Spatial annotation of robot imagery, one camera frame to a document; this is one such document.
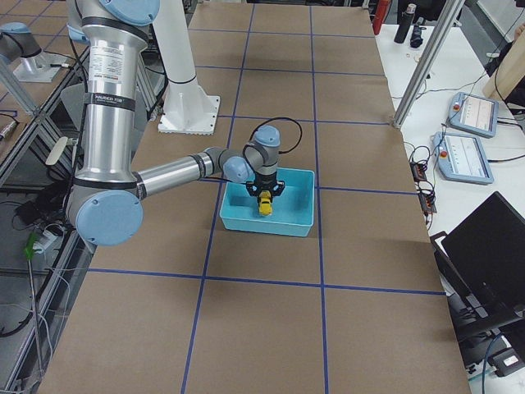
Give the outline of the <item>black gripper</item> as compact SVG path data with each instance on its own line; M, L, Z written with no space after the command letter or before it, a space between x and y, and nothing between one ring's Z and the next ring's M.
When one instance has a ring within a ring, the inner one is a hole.
M263 191L267 191L270 196L277 197L282 194L285 189L285 182L283 181L246 181L245 188L250 196L260 197Z

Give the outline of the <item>second grey robot arm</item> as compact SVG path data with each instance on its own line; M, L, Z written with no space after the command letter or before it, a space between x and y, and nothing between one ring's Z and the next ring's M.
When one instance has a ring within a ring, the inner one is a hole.
M42 50L26 24L8 22L1 25L1 60L7 65L21 60L14 70L20 82L51 83L58 73L58 69L52 67L54 58Z

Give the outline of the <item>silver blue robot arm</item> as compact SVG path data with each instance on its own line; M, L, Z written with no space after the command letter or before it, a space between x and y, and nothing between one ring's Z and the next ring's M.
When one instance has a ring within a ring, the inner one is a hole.
M154 34L167 74L163 132L210 134L220 99L199 85L185 13L179 1L70 1L70 37L89 45L84 95L82 167L75 172L66 214L84 241L118 245L143 221L150 195L222 173L245 185L269 214L285 188L277 177L280 134L260 126L240 152L212 147L172 163L133 172L137 73L148 37Z

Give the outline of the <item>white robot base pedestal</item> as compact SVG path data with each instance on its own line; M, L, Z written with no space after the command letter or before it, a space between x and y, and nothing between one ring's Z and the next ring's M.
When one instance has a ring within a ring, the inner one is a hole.
M199 85L183 2L161 0L153 22L168 86L158 129L163 133L211 135L221 99Z

